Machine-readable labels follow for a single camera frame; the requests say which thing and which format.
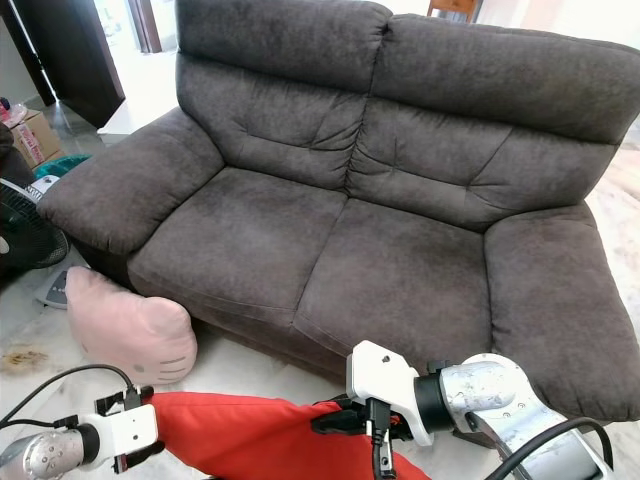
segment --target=teal basket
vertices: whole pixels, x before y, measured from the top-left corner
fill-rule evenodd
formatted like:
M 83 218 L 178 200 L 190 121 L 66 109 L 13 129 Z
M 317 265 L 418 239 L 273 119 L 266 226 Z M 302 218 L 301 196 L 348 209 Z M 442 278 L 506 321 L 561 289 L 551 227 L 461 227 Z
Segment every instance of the teal basket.
M 40 165 L 35 170 L 36 178 L 42 178 L 45 175 L 54 175 L 56 177 L 64 177 L 70 170 L 74 169 L 82 162 L 90 158 L 91 155 L 68 155 L 60 157 L 50 162 Z

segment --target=sofa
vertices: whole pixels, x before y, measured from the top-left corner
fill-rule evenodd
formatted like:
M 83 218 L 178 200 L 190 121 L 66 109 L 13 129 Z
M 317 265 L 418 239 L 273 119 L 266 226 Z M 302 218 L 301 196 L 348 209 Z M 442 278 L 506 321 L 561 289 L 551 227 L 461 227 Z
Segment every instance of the sofa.
M 179 107 L 38 205 L 97 270 L 326 376 L 497 352 L 550 407 L 640 418 L 584 199 L 640 53 L 370 2 L 178 0 Z

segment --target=cardboard box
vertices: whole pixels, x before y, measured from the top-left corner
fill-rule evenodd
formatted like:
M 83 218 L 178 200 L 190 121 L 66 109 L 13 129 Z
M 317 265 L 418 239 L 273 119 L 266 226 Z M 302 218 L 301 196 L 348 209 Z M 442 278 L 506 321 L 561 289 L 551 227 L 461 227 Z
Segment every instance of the cardboard box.
M 14 146 L 20 151 L 31 168 L 62 156 L 60 140 L 49 128 L 42 112 L 29 110 L 27 116 L 11 129 Z

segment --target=red fabric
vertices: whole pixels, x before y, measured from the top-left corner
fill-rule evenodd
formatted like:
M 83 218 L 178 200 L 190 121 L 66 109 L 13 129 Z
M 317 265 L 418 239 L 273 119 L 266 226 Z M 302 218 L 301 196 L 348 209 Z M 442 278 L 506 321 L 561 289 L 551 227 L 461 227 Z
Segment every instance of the red fabric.
M 224 480 L 369 480 L 371 442 L 364 435 L 319 435 L 310 421 L 340 410 L 335 402 L 201 393 L 158 393 L 160 440 L 181 461 Z M 394 454 L 399 480 L 429 480 Z

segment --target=pink pillow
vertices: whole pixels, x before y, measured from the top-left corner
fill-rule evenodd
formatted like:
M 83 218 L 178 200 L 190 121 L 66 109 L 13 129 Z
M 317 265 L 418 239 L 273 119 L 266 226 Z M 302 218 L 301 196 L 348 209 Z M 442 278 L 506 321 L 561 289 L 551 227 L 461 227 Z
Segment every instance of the pink pillow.
M 84 267 L 67 273 L 71 331 L 86 356 L 124 370 L 137 384 L 181 380 L 196 359 L 196 337 L 185 308 L 145 298 Z

